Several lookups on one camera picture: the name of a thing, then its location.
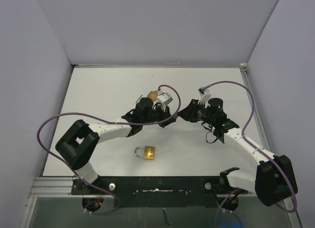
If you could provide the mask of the brass padlock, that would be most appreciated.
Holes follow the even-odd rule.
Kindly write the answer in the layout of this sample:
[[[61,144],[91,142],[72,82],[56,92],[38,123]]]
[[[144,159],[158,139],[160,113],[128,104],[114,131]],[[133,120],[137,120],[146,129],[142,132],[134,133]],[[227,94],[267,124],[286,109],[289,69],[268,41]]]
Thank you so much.
[[[141,94],[136,100],[137,103],[157,103],[158,93],[157,91],[150,91],[148,94]]]
[[[143,149],[143,154],[138,154],[138,151],[140,149]],[[134,150],[134,154],[136,157],[138,158],[142,158],[145,160],[153,160],[155,157],[155,147],[154,146],[139,146],[137,148],[135,148]]]

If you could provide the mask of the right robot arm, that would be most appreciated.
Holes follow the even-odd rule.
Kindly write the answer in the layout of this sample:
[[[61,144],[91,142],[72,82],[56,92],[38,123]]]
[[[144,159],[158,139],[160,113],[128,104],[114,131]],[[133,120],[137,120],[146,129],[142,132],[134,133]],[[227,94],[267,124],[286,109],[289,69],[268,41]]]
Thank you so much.
[[[212,98],[208,105],[193,99],[177,114],[183,120],[208,125],[209,131],[223,144],[241,155],[255,170],[254,174],[238,167],[220,173],[219,187],[225,193],[239,188],[255,193],[266,206],[274,205],[298,192],[290,159],[277,156],[260,147],[242,133],[242,129],[223,111],[223,101]]]

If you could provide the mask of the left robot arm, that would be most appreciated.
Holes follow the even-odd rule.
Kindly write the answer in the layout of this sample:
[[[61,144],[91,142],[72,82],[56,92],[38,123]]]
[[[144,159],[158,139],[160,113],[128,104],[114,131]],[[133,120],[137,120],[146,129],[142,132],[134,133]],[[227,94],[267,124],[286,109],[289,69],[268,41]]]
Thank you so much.
[[[99,175],[90,163],[97,144],[118,137],[131,137],[143,129],[143,124],[159,122],[160,127],[175,122],[168,104],[168,93],[154,99],[141,98],[135,108],[114,121],[113,124],[88,124],[77,120],[56,143],[56,150],[79,177],[84,179],[83,189],[95,194],[100,188]]]

